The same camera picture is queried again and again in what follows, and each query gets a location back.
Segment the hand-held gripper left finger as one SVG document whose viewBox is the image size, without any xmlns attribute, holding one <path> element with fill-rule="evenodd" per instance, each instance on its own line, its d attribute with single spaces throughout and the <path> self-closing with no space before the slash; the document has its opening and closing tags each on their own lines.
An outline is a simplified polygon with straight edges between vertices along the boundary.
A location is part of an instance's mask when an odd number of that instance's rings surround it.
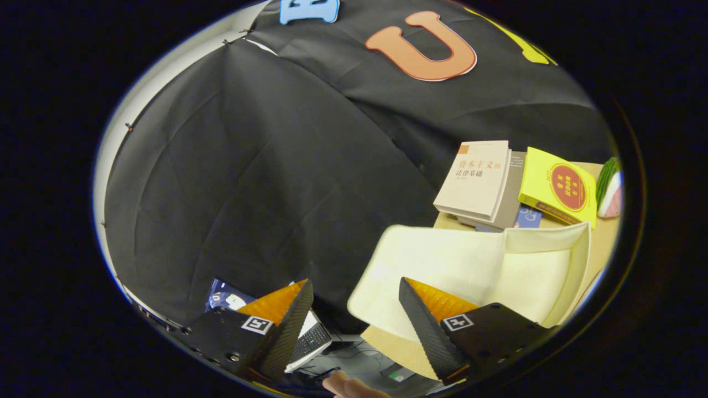
<svg viewBox="0 0 708 398">
<path fill-rule="evenodd" d="M 167 330 L 178 348 L 236 378 L 278 382 L 285 375 L 314 299 L 309 278 L 256 297 L 215 278 L 201 312 Z"/>
</svg>

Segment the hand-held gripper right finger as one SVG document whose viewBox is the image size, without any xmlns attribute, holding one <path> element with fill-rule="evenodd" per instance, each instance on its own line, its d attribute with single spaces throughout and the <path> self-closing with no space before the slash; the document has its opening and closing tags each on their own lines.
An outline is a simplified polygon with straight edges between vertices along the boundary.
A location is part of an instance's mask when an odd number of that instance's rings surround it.
<svg viewBox="0 0 708 398">
<path fill-rule="evenodd" d="M 556 330 L 501 303 L 478 307 L 409 277 L 400 278 L 398 300 L 444 385 L 491 378 Z"/>
</svg>

